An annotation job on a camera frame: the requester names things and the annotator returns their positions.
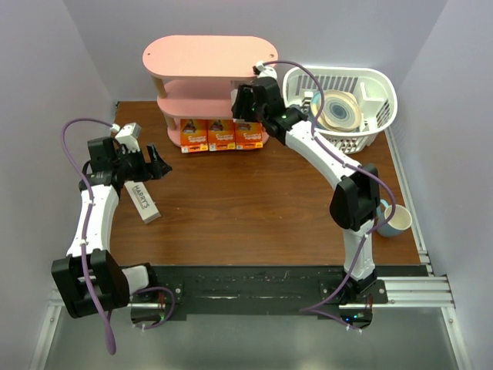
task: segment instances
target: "cable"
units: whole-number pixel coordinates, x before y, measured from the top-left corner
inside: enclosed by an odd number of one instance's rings
[[[316,122],[318,121],[318,118],[320,117],[320,114],[322,113],[322,110],[324,108],[325,100],[324,100],[324,88],[318,81],[318,79],[314,76],[310,70],[307,68],[303,67],[300,63],[296,62],[291,62],[291,61],[286,61],[286,60],[277,60],[277,61],[272,61],[272,62],[265,62],[264,65],[268,66],[269,64],[289,64],[292,66],[296,66],[297,68],[301,69],[303,72],[305,72],[314,82],[315,85],[317,86],[318,91],[320,92],[320,108],[318,109],[317,114],[315,115],[314,119],[311,121],[311,135],[314,138],[314,140],[318,143],[318,145],[326,152],[328,153],[332,158],[334,158],[338,163],[342,164],[343,167],[347,167],[353,171],[357,171],[359,173],[362,173],[363,175],[370,177],[373,181],[376,181],[381,187],[385,189],[385,191],[388,193],[388,196],[391,199],[391,214],[384,219],[382,222],[380,222],[378,225],[374,225],[362,238],[361,242],[359,243],[356,254],[354,255],[354,259],[351,262],[351,265],[349,269],[347,270],[346,276],[342,280],[342,282],[339,284],[339,286],[336,288],[334,292],[332,292],[331,295],[329,295],[327,298],[323,299],[321,302],[314,304],[310,307],[302,308],[301,311],[310,311],[319,315],[325,315],[328,316],[329,314],[326,314],[325,312],[322,311],[317,311],[317,308],[321,307],[322,305],[330,302],[332,299],[334,299],[337,294],[343,289],[343,287],[346,285],[347,281],[350,279],[351,273],[353,272],[354,266],[356,265],[357,259],[360,257],[360,253],[363,250],[364,242],[368,238],[371,233],[376,231],[376,229],[384,226],[385,224],[388,224],[388,222],[391,220],[391,218],[395,215],[395,210],[396,210],[396,201],[395,201],[395,196],[392,193],[391,188],[381,179],[373,175],[372,173],[369,173],[366,170],[363,170],[360,167],[353,166],[349,163],[345,163],[344,160],[339,158],[338,155],[336,155],[332,150],[330,150],[325,144],[317,137],[317,133],[315,132],[315,125]]]
[[[144,330],[158,328],[159,326],[161,326],[162,324],[164,324],[166,321],[169,320],[169,318],[171,317],[171,315],[173,314],[173,312],[175,310],[175,295],[168,288],[165,288],[165,287],[144,288],[144,289],[140,289],[139,291],[136,291],[135,294],[149,293],[150,291],[163,291],[165,293],[168,293],[171,296],[171,308],[169,309],[168,314],[166,315],[166,317],[163,320],[156,322],[155,324],[152,324],[150,326],[143,326]]]
[[[94,290],[94,286],[92,285],[91,277],[89,275],[89,266],[87,264],[87,250],[86,250],[87,244],[86,244],[86,238],[87,238],[87,229],[89,227],[89,219],[91,217],[91,212],[92,212],[92,206],[94,205],[94,203],[93,203],[93,201],[94,201],[94,193],[92,192],[91,184],[87,180],[87,177],[81,171],[81,169],[79,168],[79,165],[75,161],[74,157],[69,152],[69,148],[67,147],[67,142],[66,142],[66,139],[65,139],[65,134],[66,134],[67,129],[71,125],[73,125],[74,123],[78,123],[78,122],[94,122],[94,123],[100,123],[100,124],[102,124],[104,126],[107,126],[107,127],[113,127],[113,125],[111,123],[107,123],[105,121],[101,121],[99,119],[93,119],[93,118],[77,118],[77,119],[73,119],[71,121],[68,121],[63,126],[62,133],[60,135],[60,139],[61,139],[61,142],[62,142],[62,148],[63,148],[63,151],[65,152],[65,155],[69,159],[69,162],[72,164],[72,167],[74,168],[74,170],[77,172],[77,174],[81,177],[82,181],[86,185],[86,189],[87,189],[88,194],[89,194],[89,204],[87,206],[86,215],[84,217],[84,223],[82,224],[82,233],[81,233],[82,243],[80,244],[80,247],[81,247],[81,259],[82,259],[82,273],[84,275],[84,280],[86,282],[86,287],[87,287],[87,290],[89,292],[89,295],[91,296],[92,302],[94,303],[94,305],[96,307],[96,310],[98,311],[98,314],[101,317],[102,322],[105,325],[106,349],[108,350],[109,354],[114,355],[116,353],[116,341],[115,341],[115,335],[113,333],[113,330],[111,329],[111,324],[110,324],[111,311],[109,311],[108,314],[106,315],[106,313],[104,311],[104,308],[102,307],[101,302],[98,299],[98,295],[97,295],[97,293]],[[151,291],[151,289],[152,290],[161,290],[161,291],[168,292],[171,295],[172,307],[169,310],[168,315],[162,321],[160,321],[160,322],[158,322],[158,323],[156,323],[154,325],[149,326],[148,329],[156,328],[156,327],[162,325],[164,323],[164,321],[167,321],[169,319],[169,317],[171,316],[171,314],[173,313],[173,310],[174,310],[174,307],[175,307],[175,297],[174,297],[173,293],[169,289],[167,289],[165,287],[146,288],[146,289],[140,290],[139,293],[144,293],[147,290],[148,291]]]

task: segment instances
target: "white plastic basket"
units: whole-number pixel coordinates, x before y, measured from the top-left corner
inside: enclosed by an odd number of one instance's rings
[[[339,133],[316,129],[346,154],[360,152],[372,144],[377,134],[387,129],[397,114],[397,97],[392,82],[381,72],[367,68],[333,68],[308,66],[324,90],[335,89],[352,93],[363,113],[357,132]],[[310,108],[316,93],[314,81],[301,69],[293,68],[283,81],[283,97],[287,106]]]

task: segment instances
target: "white cup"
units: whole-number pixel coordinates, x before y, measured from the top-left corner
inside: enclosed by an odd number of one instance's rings
[[[382,213],[380,207],[377,209],[378,222],[382,222],[385,220],[392,211],[392,206],[389,206],[385,200],[381,200],[380,203],[385,207],[384,212]],[[382,227],[379,227],[377,232],[382,237],[396,237],[399,234],[402,234],[405,230],[411,227],[413,223],[413,217],[411,216],[411,212],[409,212],[406,207],[397,204],[395,206],[395,214],[388,222]]]

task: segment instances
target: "orange box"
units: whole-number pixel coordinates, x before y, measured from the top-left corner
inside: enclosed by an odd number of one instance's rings
[[[262,124],[258,122],[235,123],[234,137],[237,150],[259,149],[262,143]]]
[[[182,153],[203,152],[209,149],[206,119],[181,119],[179,131]]]
[[[231,119],[210,119],[207,124],[209,150],[234,150],[234,122]]]

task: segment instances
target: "mug handle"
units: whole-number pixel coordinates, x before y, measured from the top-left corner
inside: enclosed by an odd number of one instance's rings
[[[384,206],[385,208],[388,207],[388,203],[385,199],[380,199],[380,204]],[[380,208],[380,205],[377,208],[377,216],[382,217],[382,209]]]

